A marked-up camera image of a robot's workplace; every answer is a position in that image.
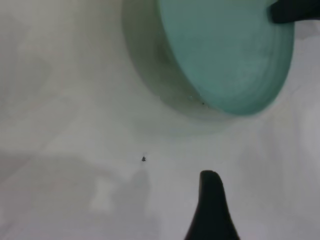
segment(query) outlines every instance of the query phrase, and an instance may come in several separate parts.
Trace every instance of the white surface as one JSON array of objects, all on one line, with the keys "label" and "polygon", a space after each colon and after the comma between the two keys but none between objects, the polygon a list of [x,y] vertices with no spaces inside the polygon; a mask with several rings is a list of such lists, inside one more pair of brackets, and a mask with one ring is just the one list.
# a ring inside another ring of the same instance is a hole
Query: white surface
[{"label": "white surface", "polygon": [[183,239],[205,169],[242,239],[319,239],[320,23],[296,25],[276,102],[221,122],[146,87],[122,6],[0,1],[0,240]]}]

